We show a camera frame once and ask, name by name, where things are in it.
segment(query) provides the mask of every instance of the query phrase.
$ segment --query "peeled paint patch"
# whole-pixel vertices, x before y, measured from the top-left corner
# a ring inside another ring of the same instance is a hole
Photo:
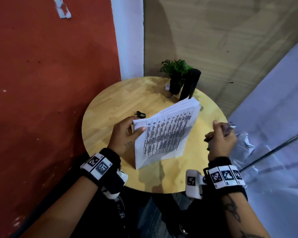
[[[60,18],[71,18],[72,15],[68,10],[67,6],[64,4],[63,0],[54,0],[56,5],[56,10]]]

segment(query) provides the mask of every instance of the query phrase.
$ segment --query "black bottle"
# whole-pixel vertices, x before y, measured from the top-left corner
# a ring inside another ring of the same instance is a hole
[[[201,71],[195,68],[191,68],[187,72],[179,101],[186,99],[187,97],[189,97],[189,99],[192,97],[200,76]]]

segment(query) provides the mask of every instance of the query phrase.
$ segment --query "round wooden table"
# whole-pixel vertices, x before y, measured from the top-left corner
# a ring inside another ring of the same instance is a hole
[[[89,104],[82,124],[82,136],[89,155],[107,147],[114,124],[136,111],[151,117],[177,101],[165,90],[167,78],[142,77],[118,82],[103,90]],[[204,135],[212,131],[213,120],[227,122],[220,108],[204,93],[195,90],[193,95],[202,105],[182,156],[149,164],[135,169],[134,147],[121,157],[122,171],[129,177],[126,185],[152,193],[175,193],[185,190],[187,169],[203,173],[207,167],[207,143]]]

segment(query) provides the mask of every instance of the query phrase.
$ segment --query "forearm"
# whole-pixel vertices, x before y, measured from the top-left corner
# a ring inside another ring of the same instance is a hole
[[[222,204],[233,238],[270,238],[241,192],[223,196]]]
[[[80,177],[20,238],[70,237],[97,189]]]

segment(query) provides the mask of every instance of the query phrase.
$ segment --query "person's left hand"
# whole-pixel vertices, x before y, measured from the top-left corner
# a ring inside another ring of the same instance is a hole
[[[116,152],[120,157],[127,151],[127,149],[135,143],[135,140],[146,130],[146,127],[140,127],[132,132],[131,124],[135,119],[130,116],[114,125],[109,144],[107,148]]]

